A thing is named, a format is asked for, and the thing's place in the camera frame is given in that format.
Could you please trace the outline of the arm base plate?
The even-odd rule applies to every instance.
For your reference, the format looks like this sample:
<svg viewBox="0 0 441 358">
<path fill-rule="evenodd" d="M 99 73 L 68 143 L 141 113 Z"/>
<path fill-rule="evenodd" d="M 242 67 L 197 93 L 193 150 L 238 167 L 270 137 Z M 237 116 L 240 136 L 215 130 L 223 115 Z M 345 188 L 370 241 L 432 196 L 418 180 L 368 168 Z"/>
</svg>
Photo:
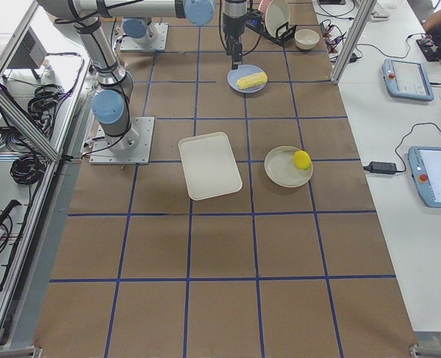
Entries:
<svg viewBox="0 0 441 358">
<path fill-rule="evenodd" d="M 169 25 L 166 23 L 144 23 L 141 19 L 129 19 L 122 23 L 124 37 L 122 52 L 165 51 Z"/>
<path fill-rule="evenodd" d="M 92 165 L 147 165 L 150 160 L 155 117 L 131 117 L 131 129 L 121 139 L 104 134 L 98 125 L 96 141 L 89 162 Z"/>
</svg>

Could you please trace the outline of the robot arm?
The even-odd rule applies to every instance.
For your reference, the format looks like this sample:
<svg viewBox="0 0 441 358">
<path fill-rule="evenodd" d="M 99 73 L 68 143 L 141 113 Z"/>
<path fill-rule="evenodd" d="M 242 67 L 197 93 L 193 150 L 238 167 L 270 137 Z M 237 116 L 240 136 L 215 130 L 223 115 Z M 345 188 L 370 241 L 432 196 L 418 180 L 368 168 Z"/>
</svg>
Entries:
<svg viewBox="0 0 441 358">
<path fill-rule="evenodd" d="M 158 37 L 157 29 L 151 17 L 129 17 L 122 20 L 122 30 L 127 37 L 141 45 L 154 42 Z"/>
<path fill-rule="evenodd" d="M 225 52 L 231 58 L 231 68 L 237 69 L 243 60 L 240 37 L 247 20 L 246 1 L 221 1 Z M 215 1 L 39 1 L 47 13 L 60 24 L 72 24 L 78 32 L 92 64 L 98 73 L 98 83 L 125 93 L 127 72 L 119 64 L 110 41 L 101 28 L 102 18 L 166 17 L 188 19 L 197 26 L 213 18 Z"/>
</svg>

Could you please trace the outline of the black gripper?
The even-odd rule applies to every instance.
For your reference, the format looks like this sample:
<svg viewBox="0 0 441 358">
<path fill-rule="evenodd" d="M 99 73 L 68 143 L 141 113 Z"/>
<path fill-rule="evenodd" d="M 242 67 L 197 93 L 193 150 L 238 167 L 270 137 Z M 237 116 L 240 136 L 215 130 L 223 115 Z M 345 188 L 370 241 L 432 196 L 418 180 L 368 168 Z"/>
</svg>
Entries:
<svg viewBox="0 0 441 358">
<path fill-rule="evenodd" d="M 226 54 L 231 56 L 231 69 L 238 69 L 243 60 L 243 45 L 240 37 L 245 32 L 245 21 L 247 16 L 232 17 L 222 15 L 222 30 L 225 38 Z"/>
</svg>

